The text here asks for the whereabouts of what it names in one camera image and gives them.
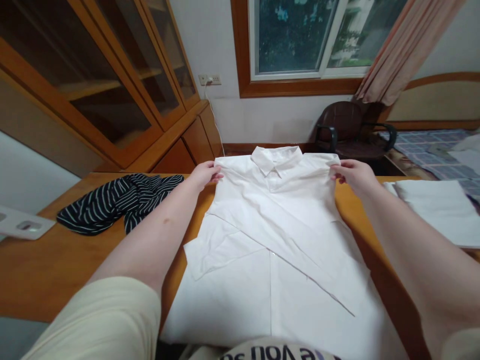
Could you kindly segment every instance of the table surface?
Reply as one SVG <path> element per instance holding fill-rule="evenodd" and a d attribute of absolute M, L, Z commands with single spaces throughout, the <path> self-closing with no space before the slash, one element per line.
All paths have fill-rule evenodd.
<path fill-rule="evenodd" d="M 125 175 L 91 173 L 38 215 L 55 220 L 57 212 L 63 207 Z M 377 179 L 382 183 L 418 178 L 378 176 Z M 214 185 L 208 185 L 200 193 L 182 245 L 197 236 L 214 195 Z M 428 359 L 417 311 L 387 260 L 362 203 L 348 185 L 337 185 L 335 201 L 343 220 L 352 230 L 371 271 L 371 278 L 410 358 Z M 124 237 L 124 222 L 119 220 L 96 236 L 83 236 L 57 223 L 39 240 L 7 238 L 0 242 L 0 316 L 51 322 Z M 187 258 L 181 246 L 162 288 L 162 324 L 186 266 Z"/>

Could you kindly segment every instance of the window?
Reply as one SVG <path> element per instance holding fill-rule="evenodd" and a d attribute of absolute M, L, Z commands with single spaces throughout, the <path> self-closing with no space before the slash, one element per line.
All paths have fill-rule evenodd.
<path fill-rule="evenodd" d="M 406 2 L 231 0 L 240 95 L 246 77 L 258 89 L 282 81 L 278 84 L 304 84 L 311 95 L 354 93 Z M 322 84 L 319 92 L 315 80 Z"/>

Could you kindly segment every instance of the bed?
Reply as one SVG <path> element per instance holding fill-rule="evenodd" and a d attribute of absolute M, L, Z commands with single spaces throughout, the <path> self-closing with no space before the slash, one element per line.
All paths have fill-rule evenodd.
<path fill-rule="evenodd" d="M 385 157 L 404 175 L 424 180 L 458 180 L 480 202 L 480 175 L 447 150 L 480 128 L 480 73 L 453 72 L 411 81 L 379 123 L 395 126 L 395 146 Z M 378 131 L 376 142 L 388 140 Z"/>

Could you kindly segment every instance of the power cord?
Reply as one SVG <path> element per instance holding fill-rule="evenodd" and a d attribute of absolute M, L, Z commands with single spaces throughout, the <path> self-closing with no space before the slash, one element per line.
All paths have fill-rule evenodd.
<path fill-rule="evenodd" d="M 205 81 L 205 85 L 203 87 L 203 95 L 206 97 L 206 99 L 208 100 L 208 103 L 210 104 L 210 110 L 211 110 L 211 113 L 213 114 L 213 123 L 215 124 L 216 130 L 218 131 L 218 136 L 220 137 L 221 151 L 223 153 L 223 156 L 225 156 L 224 142 L 222 141 L 222 136 L 220 135 L 220 130 L 219 130 L 219 127 L 217 125 L 217 120 L 215 119 L 215 113 L 214 113 L 214 109 L 212 107 L 212 102 L 210 101 L 209 96 L 207 95 L 207 85 L 209 83 L 211 83 L 212 81 L 213 81 L 213 79 L 211 77 L 209 77 L 207 79 L 207 81 Z"/>

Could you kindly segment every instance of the shirt sleeve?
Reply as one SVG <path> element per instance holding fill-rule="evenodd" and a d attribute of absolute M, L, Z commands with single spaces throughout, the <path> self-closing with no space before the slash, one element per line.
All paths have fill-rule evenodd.
<path fill-rule="evenodd" d="M 161 302 L 129 277 L 77 292 L 23 359 L 155 359 Z"/>

